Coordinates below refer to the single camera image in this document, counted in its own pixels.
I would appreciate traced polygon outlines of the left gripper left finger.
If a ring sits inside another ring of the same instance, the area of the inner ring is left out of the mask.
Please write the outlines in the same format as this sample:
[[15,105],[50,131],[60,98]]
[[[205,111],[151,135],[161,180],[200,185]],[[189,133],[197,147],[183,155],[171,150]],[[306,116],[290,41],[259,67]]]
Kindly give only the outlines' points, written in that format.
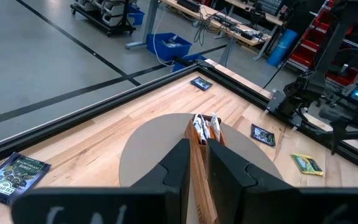
[[190,141],[181,139],[133,187],[131,223],[186,223],[190,188]]

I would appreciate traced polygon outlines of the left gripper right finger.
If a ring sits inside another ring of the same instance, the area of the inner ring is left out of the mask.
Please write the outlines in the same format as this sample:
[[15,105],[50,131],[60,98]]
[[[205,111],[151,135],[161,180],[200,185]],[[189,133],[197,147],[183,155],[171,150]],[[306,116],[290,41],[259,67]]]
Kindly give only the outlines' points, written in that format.
[[209,186],[220,223],[297,223],[298,192],[214,139]]

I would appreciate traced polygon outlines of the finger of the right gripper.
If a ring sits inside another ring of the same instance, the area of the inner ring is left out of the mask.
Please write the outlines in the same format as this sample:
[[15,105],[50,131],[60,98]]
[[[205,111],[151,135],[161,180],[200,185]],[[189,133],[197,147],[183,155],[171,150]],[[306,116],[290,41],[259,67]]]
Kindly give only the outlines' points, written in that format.
[[346,134],[346,124],[340,121],[335,121],[331,123],[331,126],[333,127],[331,154],[335,154],[340,140]]

